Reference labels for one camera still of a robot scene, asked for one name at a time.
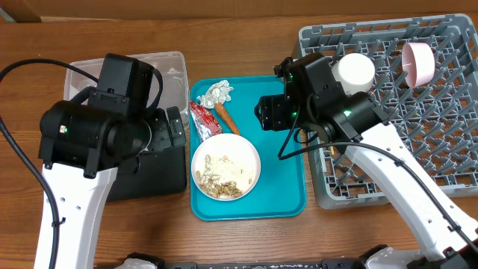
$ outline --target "blue tray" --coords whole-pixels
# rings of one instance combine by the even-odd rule
[[[191,89],[191,100],[205,94],[206,90],[223,79],[227,79],[234,90],[232,100],[224,106],[236,122],[240,134],[249,140],[261,157],[261,175],[257,185],[245,197],[220,202],[204,195],[190,176],[191,208],[202,220],[240,220],[266,217],[293,217],[302,212],[307,201],[305,174],[302,156],[298,155],[279,161],[277,153],[288,131],[263,131],[254,115],[259,97],[284,93],[284,85],[274,76],[242,78],[211,78],[198,81]],[[224,132],[231,130],[212,110]],[[200,144],[194,124],[190,124],[190,159]],[[300,145],[290,141],[284,153],[292,152]]]

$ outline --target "red wrapper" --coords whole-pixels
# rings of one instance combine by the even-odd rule
[[[194,101],[189,101],[189,108],[201,142],[213,135],[223,133],[221,125],[207,108],[202,107]]]

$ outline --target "dish rack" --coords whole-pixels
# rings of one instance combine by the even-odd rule
[[[294,58],[321,52],[331,65],[349,53],[376,67],[370,93],[400,137],[449,197],[478,195],[478,36],[463,14],[307,26]],[[402,71],[405,43],[432,47],[435,75],[409,89]],[[323,208],[382,205],[388,199],[370,177],[331,149],[308,154],[317,203]]]

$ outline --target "plastic crate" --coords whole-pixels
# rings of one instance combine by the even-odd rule
[[[186,130],[189,127],[189,84],[187,82],[186,63],[184,62],[183,54],[181,52],[159,52],[128,56],[151,64],[161,72],[164,86],[158,107],[166,110],[168,107],[177,106],[181,112],[184,130]],[[102,71],[103,60],[104,58],[77,61],[71,63],[71,65],[98,78],[99,73]],[[66,71],[63,99],[70,100],[87,86],[96,86],[96,82],[68,69]],[[153,78],[149,91],[148,105],[152,103],[158,91],[158,80]]]
[[[321,52],[331,65],[353,52],[371,58],[376,75],[370,92],[404,144],[446,195],[466,197],[478,195],[477,40],[472,21],[463,14],[317,25],[300,30],[293,56]],[[428,43],[435,55],[435,77],[414,89],[404,83],[401,67],[407,42]],[[330,149],[308,157],[321,207],[388,202],[347,157]]]

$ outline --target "clear plastic bin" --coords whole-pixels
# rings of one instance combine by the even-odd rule
[[[158,107],[166,109],[171,106],[177,106],[181,112],[184,130],[187,129],[189,127],[189,84],[187,83],[184,55],[181,52],[160,52],[128,56],[151,64],[161,72],[164,88]],[[77,61],[71,63],[71,65],[98,78],[102,70],[103,60],[104,58]],[[66,71],[63,99],[70,100],[87,86],[96,86],[96,82],[68,69]],[[152,100],[158,94],[158,90],[158,80],[153,78],[151,90],[149,91],[148,105],[152,103]]]

